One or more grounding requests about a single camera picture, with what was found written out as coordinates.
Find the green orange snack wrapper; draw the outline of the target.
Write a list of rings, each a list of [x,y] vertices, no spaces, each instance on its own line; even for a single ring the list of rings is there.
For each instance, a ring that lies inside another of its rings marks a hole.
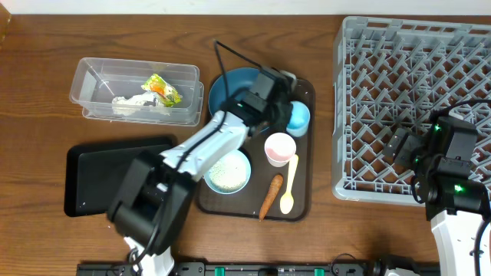
[[[141,86],[142,89],[157,94],[159,102],[165,107],[173,107],[182,101],[177,89],[168,84],[158,74],[152,74]]]

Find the light blue cup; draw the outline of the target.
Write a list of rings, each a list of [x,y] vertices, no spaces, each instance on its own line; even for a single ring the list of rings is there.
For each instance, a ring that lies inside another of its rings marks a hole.
[[[293,137],[304,136],[308,131],[310,123],[310,110],[308,107],[300,101],[292,101],[292,115],[286,131]]]

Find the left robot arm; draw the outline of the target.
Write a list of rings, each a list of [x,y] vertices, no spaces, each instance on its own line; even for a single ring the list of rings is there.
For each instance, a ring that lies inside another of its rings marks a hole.
[[[130,247],[135,275],[168,275],[198,182],[262,124],[285,127],[297,77],[262,67],[249,89],[228,94],[213,118],[188,140],[159,154],[142,152],[130,164],[107,218]]]

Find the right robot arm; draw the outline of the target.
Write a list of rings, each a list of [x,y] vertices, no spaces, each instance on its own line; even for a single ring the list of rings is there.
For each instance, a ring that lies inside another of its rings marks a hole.
[[[399,128],[383,154],[413,172],[414,200],[423,204],[437,243],[442,275],[490,273],[490,200],[470,179],[476,127],[459,118],[437,118],[418,135]]]

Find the dark blue plate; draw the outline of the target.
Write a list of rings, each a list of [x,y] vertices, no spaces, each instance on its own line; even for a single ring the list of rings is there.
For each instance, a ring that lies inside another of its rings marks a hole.
[[[225,72],[216,79],[210,91],[209,106],[214,109],[213,118],[218,120],[218,130],[237,126],[245,128],[248,133],[249,128],[244,125],[242,120],[233,114],[220,110],[220,105],[224,103],[228,96],[232,96],[240,88],[250,88],[258,76],[259,70],[249,67],[234,69]]]

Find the white tissue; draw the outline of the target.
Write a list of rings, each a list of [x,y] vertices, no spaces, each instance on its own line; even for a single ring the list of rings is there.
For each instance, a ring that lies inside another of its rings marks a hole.
[[[136,112],[135,109],[132,108],[132,106],[154,106],[155,103],[156,98],[154,96],[154,93],[147,91],[143,94],[138,94],[128,99],[125,97],[115,97],[112,100],[112,111],[116,115],[130,116]]]

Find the pink white cup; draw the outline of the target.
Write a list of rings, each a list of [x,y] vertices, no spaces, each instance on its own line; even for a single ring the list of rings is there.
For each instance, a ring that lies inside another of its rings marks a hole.
[[[266,139],[264,150],[272,166],[282,167],[296,154],[296,143],[287,133],[273,133]]]

